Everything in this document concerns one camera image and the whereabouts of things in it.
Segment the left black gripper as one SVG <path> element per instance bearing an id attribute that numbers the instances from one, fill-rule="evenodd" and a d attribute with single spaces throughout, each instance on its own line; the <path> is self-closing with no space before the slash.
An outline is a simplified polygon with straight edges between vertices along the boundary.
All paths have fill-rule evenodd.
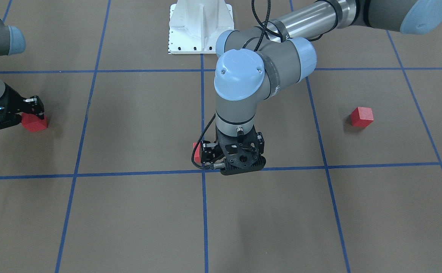
<path id="1" fill-rule="evenodd" d="M 264 153 L 264 138 L 261 132 L 253 127 L 243 137 L 229 136 L 216 128 L 217 145 L 221 148 L 221 155 L 225 159 L 222 175 L 235 175 L 260 171 L 266 165 Z"/>

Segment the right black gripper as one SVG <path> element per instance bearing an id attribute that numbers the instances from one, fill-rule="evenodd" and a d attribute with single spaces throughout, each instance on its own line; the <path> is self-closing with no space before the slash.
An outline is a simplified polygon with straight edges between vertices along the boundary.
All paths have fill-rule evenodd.
<path id="1" fill-rule="evenodd" d="M 18 92 L 5 84 L 0 97 L 0 130 L 16 126 L 22 120 L 19 113 L 25 111 L 26 102 Z"/>

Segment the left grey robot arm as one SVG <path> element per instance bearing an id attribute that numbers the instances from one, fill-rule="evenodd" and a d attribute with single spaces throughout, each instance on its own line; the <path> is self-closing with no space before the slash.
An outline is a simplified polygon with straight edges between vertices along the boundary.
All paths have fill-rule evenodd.
<path id="1" fill-rule="evenodd" d="M 216 42 L 214 142 L 199 140 L 192 163 L 223 175 L 264 168 L 265 141 L 254 128 L 257 105 L 304 80 L 316 68 L 312 41 L 334 29 L 364 26 L 423 35 L 442 22 L 442 0 L 318 0 Z"/>

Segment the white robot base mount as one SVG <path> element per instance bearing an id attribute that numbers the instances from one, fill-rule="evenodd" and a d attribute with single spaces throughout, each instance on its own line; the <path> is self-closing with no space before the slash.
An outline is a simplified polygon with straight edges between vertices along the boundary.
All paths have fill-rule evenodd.
<path id="1" fill-rule="evenodd" d="M 221 33 L 234 29 L 233 8 L 224 0 L 178 0 L 169 11 L 170 54 L 215 54 Z"/>

